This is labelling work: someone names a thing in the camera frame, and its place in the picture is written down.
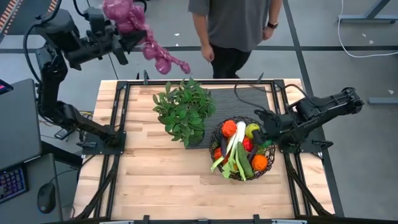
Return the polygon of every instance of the hand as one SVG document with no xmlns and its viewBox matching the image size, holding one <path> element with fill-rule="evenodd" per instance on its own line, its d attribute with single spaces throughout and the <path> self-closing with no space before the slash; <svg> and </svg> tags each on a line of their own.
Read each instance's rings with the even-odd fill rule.
<svg viewBox="0 0 398 224">
<path fill-rule="evenodd" d="M 268 40 L 272 37 L 274 33 L 274 29 L 270 28 L 270 27 L 266 27 L 264 28 L 264 30 L 262 31 L 262 39 L 263 40 Z"/>
<path fill-rule="evenodd" d="M 213 48 L 210 45 L 201 47 L 201 54 L 206 59 L 206 61 L 211 62 L 214 60 Z"/>
</svg>

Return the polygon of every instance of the gray t-shirt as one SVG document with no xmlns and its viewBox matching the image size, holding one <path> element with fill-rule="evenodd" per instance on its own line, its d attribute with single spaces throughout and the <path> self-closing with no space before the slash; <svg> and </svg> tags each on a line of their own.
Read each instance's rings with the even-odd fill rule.
<svg viewBox="0 0 398 224">
<path fill-rule="evenodd" d="M 207 16 L 211 44 L 254 50 L 262 40 L 270 0 L 189 0 L 188 10 Z"/>
</svg>

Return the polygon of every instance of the concrete floor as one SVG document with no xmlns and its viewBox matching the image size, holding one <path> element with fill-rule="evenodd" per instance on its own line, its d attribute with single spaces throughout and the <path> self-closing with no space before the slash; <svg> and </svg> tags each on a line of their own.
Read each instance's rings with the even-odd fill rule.
<svg viewBox="0 0 398 224">
<path fill-rule="evenodd" d="M 100 0 L 88 2 L 93 6 L 101 5 Z M 364 13 L 374 2 L 376 0 L 345 0 L 345 14 Z M 79 1 L 79 4 L 81 9 L 88 6 L 86 1 Z M 289 4 L 301 46 L 339 46 L 336 20 L 341 1 L 289 0 Z M 199 46 L 187 12 L 187 0 L 151 0 L 148 5 L 147 22 L 163 46 Z M 63 1 L 62 8 L 70 11 L 81 32 L 89 28 L 88 23 L 77 16 L 72 1 Z M 398 1 L 392 1 L 382 13 L 393 14 L 397 9 Z M 284 10 L 279 20 L 280 26 L 274 36 L 261 45 L 293 46 Z M 398 25 L 343 24 L 341 36 L 345 45 L 398 45 Z M 29 48 L 40 47 L 42 43 L 40 37 L 30 37 Z M 7 35 L 0 43 L 0 50 L 20 49 L 21 45 L 21 36 Z M 380 52 L 353 53 L 366 55 Z M 193 78 L 211 78 L 211 66 L 202 59 L 199 51 L 176 51 L 172 54 L 190 63 Z M 304 52 L 303 56 L 316 96 L 334 94 L 346 86 L 357 88 L 364 101 L 370 96 L 391 96 L 389 90 L 398 93 L 395 56 L 360 59 L 348 57 L 341 51 L 311 51 Z M 160 75 L 155 70 L 154 62 L 146 61 L 140 52 L 127 57 L 129 64 L 126 66 L 118 65 L 116 57 L 110 55 L 102 61 L 83 64 L 82 72 L 70 70 L 61 85 L 59 98 L 79 110 L 92 111 L 100 81 L 115 79 L 115 72 L 120 79 L 134 79 L 137 72 L 142 73 L 144 69 L 151 79 L 187 77 L 178 67 L 173 67 L 167 76 Z M 0 54 L 0 68 L 1 78 L 7 82 L 32 78 L 22 54 Z M 261 72 L 264 72 L 264 78 L 302 78 L 294 51 L 254 51 L 238 74 L 244 78 L 257 78 Z M 395 150 L 398 142 L 394 139 L 398 131 L 397 114 L 395 106 L 365 105 L 360 114 L 337 118 L 323 127 L 326 139 L 335 143 L 330 148 L 330 156 L 346 217 L 398 220 L 398 163 L 394 161 L 398 158 L 398 151 Z M 42 124 L 40 128 L 42 134 L 47 136 L 53 136 L 59 130 Z M 68 142 L 46 137 L 43 140 L 73 153 L 80 151 L 75 146 L 77 134 L 71 136 Z M 57 168 L 58 172 L 67 169 L 60 164 Z M 63 206 L 72 203 L 70 198 L 74 195 L 75 178 L 73 173 L 59 178 Z"/>
</svg>

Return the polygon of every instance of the white cable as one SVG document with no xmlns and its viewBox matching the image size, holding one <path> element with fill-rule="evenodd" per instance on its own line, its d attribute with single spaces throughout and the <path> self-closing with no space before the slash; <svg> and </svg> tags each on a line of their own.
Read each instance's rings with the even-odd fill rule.
<svg viewBox="0 0 398 224">
<path fill-rule="evenodd" d="M 352 55 L 350 54 L 347 49 L 344 47 L 343 42 L 341 41 L 341 36 L 340 36 L 340 22 L 341 22 L 341 16 L 343 15 L 343 9 L 344 9 L 344 0 L 341 0 L 341 13 L 340 17 L 338 18 L 338 26 L 337 26 L 337 33 L 338 33 L 338 40 L 340 41 L 340 45 L 344 49 L 344 51 L 351 57 L 354 58 L 367 58 L 367 57 L 377 57 L 377 56 L 390 56 L 390 55 L 395 55 L 398 54 L 398 52 L 394 53 L 389 53 L 389 54 L 375 54 L 375 55 L 365 55 L 365 56 L 357 56 L 357 55 Z"/>
</svg>

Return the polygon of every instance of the wristwatch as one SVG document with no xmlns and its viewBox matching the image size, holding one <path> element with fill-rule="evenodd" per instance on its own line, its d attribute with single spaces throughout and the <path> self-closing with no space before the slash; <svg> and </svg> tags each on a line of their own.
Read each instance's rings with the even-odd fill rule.
<svg viewBox="0 0 398 224">
<path fill-rule="evenodd" d="M 275 24 L 268 22 L 267 27 L 269 27 L 271 29 L 276 29 L 278 27 L 278 25 L 279 25 L 278 22 L 276 22 Z"/>
</svg>

